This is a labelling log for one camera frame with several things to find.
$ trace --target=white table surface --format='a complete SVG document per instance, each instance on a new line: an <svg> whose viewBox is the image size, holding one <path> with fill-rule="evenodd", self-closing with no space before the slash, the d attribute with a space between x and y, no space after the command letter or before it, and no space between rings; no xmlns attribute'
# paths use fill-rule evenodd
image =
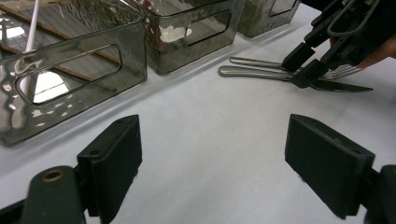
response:
<svg viewBox="0 0 396 224"><path fill-rule="evenodd" d="M112 121L138 114L143 163L113 223L362 223L365 209L336 217L285 163L290 114L318 119L396 163L396 61L345 83L366 93L300 90L288 82L220 77L230 56L281 62L318 12L300 6L291 24L148 81L15 147L0 147L0 207L25 198L30 179L77 154ZM319 52L328 47L322 46ZM89 218L89 223L99 223Z"/></svg>

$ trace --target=storage bin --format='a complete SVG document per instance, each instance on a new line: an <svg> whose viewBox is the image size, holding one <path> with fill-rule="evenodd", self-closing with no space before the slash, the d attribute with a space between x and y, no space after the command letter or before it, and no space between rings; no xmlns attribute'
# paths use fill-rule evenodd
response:
<svg viewBox="0 0 396 224"><path fill-rule="evenodd" d="M245 0L125 0L146 16L148 65L168 74L231 45Z"/></svg>
<svg viewBox="0 0 396 224"><path fill-rule="evenodd" d="M291 22L300 0L246 0L238 32L248 37L261 35Z"/></svg>
<svg viewBox="0 0 396 224"><path fill-rule="evenodd" d="M144 16L118 0L0 5L0 144L13 145L147 79Z"/></svg>

